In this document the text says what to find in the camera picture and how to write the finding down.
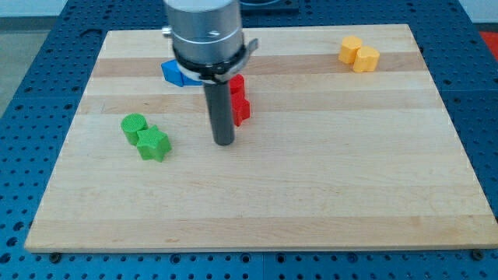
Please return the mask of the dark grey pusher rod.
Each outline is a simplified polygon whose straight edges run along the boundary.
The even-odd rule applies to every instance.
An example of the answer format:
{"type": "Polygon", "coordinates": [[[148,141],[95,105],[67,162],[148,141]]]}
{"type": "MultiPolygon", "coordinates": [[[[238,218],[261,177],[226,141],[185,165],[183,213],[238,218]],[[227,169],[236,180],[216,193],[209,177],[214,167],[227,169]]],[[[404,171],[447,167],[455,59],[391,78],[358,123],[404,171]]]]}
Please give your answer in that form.
{"type": "Polygon", "coordinates": [[[229,84],[204,83],[203,89],[214,142],[221,146],[232,144],[235,132],[229,84]]]}

